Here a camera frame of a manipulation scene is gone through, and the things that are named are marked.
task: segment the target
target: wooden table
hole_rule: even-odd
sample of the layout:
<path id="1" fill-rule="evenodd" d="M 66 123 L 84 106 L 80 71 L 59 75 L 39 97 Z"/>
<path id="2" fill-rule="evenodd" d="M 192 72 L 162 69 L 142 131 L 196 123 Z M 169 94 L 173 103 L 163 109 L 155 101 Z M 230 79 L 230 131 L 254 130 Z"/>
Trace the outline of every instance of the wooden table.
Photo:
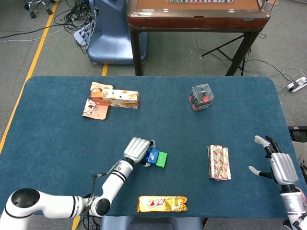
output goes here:
<path id="1" fill-rule="evenodd" d="M 244 39 L 226 76 L 233 76 L 271 14 L 257 0 L 232 3 L 168 3 L 167 0 L 129 0 L 135 75 L 142 75 L 139 33 L 144 31 L 243 33 Z"/>

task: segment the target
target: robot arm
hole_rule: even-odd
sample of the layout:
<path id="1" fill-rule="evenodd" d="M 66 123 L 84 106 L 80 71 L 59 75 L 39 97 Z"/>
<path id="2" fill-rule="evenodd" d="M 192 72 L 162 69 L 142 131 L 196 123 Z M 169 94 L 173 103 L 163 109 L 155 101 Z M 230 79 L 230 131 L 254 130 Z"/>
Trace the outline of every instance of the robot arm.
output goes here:
<path id="1" fill-rule="evenodd" d="M 303 192 L 295 187 L 295 182 L 298 181 L 291 157 L 288 154 L 282 153 L 278 144 L 271 137 L 265 139 L 255 136 L 255 142 L 261 144 L 270 160 L 271 172 L 261 172 L 253 166 L 249 169 L 257 176 L 263 176 L 281 185 L 280 195 L 283 204 L 286 208 L 289 220 L 284 222 L 284 226 L 289 230 L 307 230 L 307 201 Z"/>
<path id="2" fill-rule="evenodd" d="M 31 218 L 42 210 L 47 218 L 72 218 L 84 212 L 96 217 L 105 216 L 114 197 L 133 170 L 133 165 L 142 161 L 149 146 L 154 141 L 133 138 L 119 160 L 108 172 L 109 177 L 102 185 L 103 194 L 99 197 L 82 198 L 80 196 L 49 195 L 35 189 L 20 189 L 8 199 L 0 218 L 1 230 L 27 230 Z"/>

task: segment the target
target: blue table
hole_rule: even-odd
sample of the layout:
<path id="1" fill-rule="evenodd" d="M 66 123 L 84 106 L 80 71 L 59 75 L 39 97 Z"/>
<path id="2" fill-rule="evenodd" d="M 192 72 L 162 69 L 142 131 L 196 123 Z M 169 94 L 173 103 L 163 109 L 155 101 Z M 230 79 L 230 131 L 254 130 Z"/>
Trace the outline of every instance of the blue table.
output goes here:
<path id="1" fill-rule="evenodd" d="M 91 82 L 140 93 L 139 109 L 111 108 L 109 119 L 82 118 Z M 215 99 L 193 112 L 191 87 L 209 83 Z M 24 89 L 0 155 L 0 208 L 19 188 L 84 196 L 95 173 L 123 156 L 132 137 L 156 140 L 166 167 L 134 167 L 111 216 L 285 218 L 280 187 L 252 174 L 269 170 L 254 135 L 271 136 L 295 159 L 275 86 L 259 77 L 33 77 Z M 232 180 L 208 178 L 206 147 L 229 148 Z M 297 161 L 297 186 L 306 188 Z M 97 180 L 101 194 L 104 178 Z M 188 197 L 182 213 L 136 213 L 138 196 Z"/>

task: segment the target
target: gray carpet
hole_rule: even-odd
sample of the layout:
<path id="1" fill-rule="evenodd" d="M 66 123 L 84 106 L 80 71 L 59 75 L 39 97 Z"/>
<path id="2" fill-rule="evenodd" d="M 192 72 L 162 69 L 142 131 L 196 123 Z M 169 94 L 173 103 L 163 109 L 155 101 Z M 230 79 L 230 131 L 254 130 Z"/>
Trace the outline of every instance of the gray carpet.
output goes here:
<path id="1" fill-rule="evenodd" d="M 252 47 L 249 59 L 260 59 L 273 64 L 282 71 L 287 67 L 307 70 L 307 4 L 292 0 L 280 0 L 275 6 L 272 17 L 263 30 L 266 39 L 258 38 Z M 39 8 L 36 19 L 29 16 L 21 0 L 3 0 L 0 8 L 0 36 L 18 32 L 28 32 L 46 25 L 48 15 Z M 55 12 L 57 15 L 68 9 L 66 1 L 60 1 Z M 60 27 L 53 27 L 49 33 Z M 7 39 L 34 39 L 43 31 L 19 35 Z M 237 34 L 197 33 L 201 49 L 210 50 L 236 37 Z M 7 42 L 0 44 L 0 137 L 8 123 L 12 109 L 28 73 L 39 41 Z M 222 50 L 234 54 L 239 42 Z M 144 65 L 146 75 L 181 75 L 181 76 L 223 76 L 230 63 L 219 61 L 212 55 L 200 59 L 203 52 L 195 43 L 195 33 L 150 33 L 149 56 Z M 278 72 L 265 63 L 250 61 L 246 70 L 259 71 L 266 76 Z M 46 39 L 38 59 L 34 75 L 101 75 L 102 65 L 95 65 L 87 55 L 80 51 L 71 34 L 61 31 Z M 133 75 L 133 66 L 111 65 L 108 75 Z M 276 85 L 284 88 L 288 82 L 281 76 L 273 77 Z M 307 125 L 307 87 L 296 92 L 279 94 L 283 112 L 288 125 Z M 211 219 L 207 230 L 279 230 L 283 229 L 280 219 Z M 30 229 L 71 229 L 72 219 L 47 219 L 35 216 Z"/>

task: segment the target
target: metal table leg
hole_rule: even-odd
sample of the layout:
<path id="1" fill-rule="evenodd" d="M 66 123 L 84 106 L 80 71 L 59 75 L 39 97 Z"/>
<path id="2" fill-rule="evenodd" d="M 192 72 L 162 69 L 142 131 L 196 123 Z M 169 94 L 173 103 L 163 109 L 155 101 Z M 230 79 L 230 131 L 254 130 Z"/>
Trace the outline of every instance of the metal table leg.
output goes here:
<path id="1" fill-rule="evenodd" d="M 139 32 L 130 31 L 135 76 L 142 76 Z"/>
<path id="2" fill-rule="evenodd" d="M 256 40 L 258 34 L 259 32 L 246 33 L 246 36 L 237 50 L 226 76 L 233 76 L 235 74 L 236 70 L 239 68 L 249 49 Z"/>

